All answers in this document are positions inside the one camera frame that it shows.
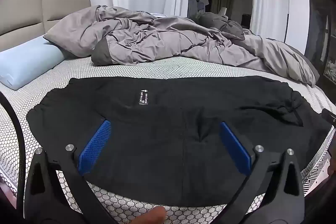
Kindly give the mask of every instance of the headboard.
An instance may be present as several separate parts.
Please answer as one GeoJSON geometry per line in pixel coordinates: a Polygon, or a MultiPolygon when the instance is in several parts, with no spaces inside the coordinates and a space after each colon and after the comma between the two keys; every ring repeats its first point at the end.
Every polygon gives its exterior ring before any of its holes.
{"type": "Polygon", "coordinates": [[[45,34],[90,0],[0,0],[0,52],[45,34]]]}

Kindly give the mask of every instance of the blue textured pad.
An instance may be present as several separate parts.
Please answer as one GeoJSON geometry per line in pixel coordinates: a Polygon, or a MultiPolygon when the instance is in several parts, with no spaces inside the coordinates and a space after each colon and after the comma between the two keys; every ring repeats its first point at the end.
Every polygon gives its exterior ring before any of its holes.
{"type": "Polygon", "coordinates": [[[79,155],[78,172],[80,175],[91,171],[110,135],[111,123],[105,120],[79,155]]]}
{"type": "Polygon", "coordinates": [[[228,150],[232,160],[235,162],[239,172],[249,176],[251,174],[251,157],[246,149],[241,145],[237,137],[227,126],[226,123],[221,122],[221,131],[219,133],[222,143],[228,150]]]}

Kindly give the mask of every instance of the black garment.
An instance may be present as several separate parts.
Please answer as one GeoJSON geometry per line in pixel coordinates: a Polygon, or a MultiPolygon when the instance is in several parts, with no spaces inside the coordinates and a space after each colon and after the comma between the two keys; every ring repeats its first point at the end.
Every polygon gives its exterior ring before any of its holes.
{"type": "Polygon", "coordinates": [[[85,179],[128,198],[191,207],[228,203],[245,178],[221,143],[220,122],[253,145],[292,148],[301,170],[331,127],[287,83],[259,76],[71,79],[27,114],[49,159],[69,143],[78,157],[105,119],[111,135],[85,179]],[[139,104],[142,90],[148,104],[139,104]]]}

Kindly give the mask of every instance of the silver bolt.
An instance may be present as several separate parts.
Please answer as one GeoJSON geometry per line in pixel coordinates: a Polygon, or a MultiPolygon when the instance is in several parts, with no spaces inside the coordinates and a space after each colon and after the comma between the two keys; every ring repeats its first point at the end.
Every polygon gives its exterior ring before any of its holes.
{"type": "Polygon", "coordinates": [[[35,154],[41,154],[43,151],[43,149],[41,147],[39,147],[38,149],[35,150],[35,154]]]}
{"type": "Polygon", "coordinates": [[[256,147],[255,147],[255,150],[257,150],[259,153],[263,152],[264,151],[264,148],[262,145],[258,144],[256,147]]]}
{"type": "Polygon", "coordinates": [[[288,148],[288,149],[287,149],[287,153],[288,153],[289,155],[293,156],[293,155],[294,155],[294,150],[291,149],[291,148],[288,148]]]}
{"type": "Polygon", "coordinates": [[[65,147],[65,150],[66,150],[66,151],[72,151],[74,148],[75,148],[75,146],[74,146],[73,144],[68,144],[68,145],[65,147]]]}

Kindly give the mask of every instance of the fitted sheet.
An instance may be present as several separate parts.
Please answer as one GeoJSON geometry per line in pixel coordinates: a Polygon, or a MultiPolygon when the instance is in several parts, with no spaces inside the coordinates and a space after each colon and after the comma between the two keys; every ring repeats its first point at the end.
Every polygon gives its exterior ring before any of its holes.
{"type": "MultiPolygon", "coordinates": [[[[26,144],[26,175],[38,142],[32,135],[28,122],[26,121],[27,112],[38,104],[46,93],[53,88],[63,88],[68,84],[70,78],[84,77],[103,77],[103,76],[127,76],[138,78],[181,78],[181,77],[242,77],[250,75],[259,75],[270,79],[287,82],[293,90],[297,90],[310,103],[312,108],[320,113],[326,108],[336,113],[336,107],[325,96],[318,87],[310,87],[302,83],[296,83],[266,72],[255,71],[247,68],[237,68],[220,64],[207,63],[186,57],[172,57],[157,60],[151,63],[141,63],[135,66],[113,65],[104,67],[95,67],[90,57],[65,60],[55,68],[33,80],[23,88],[14,91],[0,84],[0,90],[8,98],[13,106],[18,119],[21,123],[22,131],[26,144]]],[[[316,183],[318,174],[322,171],[324,165],[330,159],[327,148],[334,135],[335,129],[332,127],[315,157],[309,165],[301,172],[304,192],[307,193],[311,186],[316,183]]],[[[18,144],[14,127],[5,113],[0,109],[0,178],[16,190],[18,178],[18,144]]],[[[78,206],[70,193],[63,173],[58,172],[64,194],[73,209],[79,210],[78,206]]],[[[102,202],[103,206],[120,223],[128,223],[134,217],[154,207],[156,204],[143,201],[131,200],[127,197],[119,196],[118,193],[110,193],[98,186],[89,183],[89,186],[102,202]]],[[[249,212],[255,210],[261,203],[263,195],[255,198],[249,212]]],[[[165,224],[186,224],[211,222],[225,207],[225,204],[219,204],[212,207],[172,207],[165,206],[167,210],[167,219],[165,224]]]]}

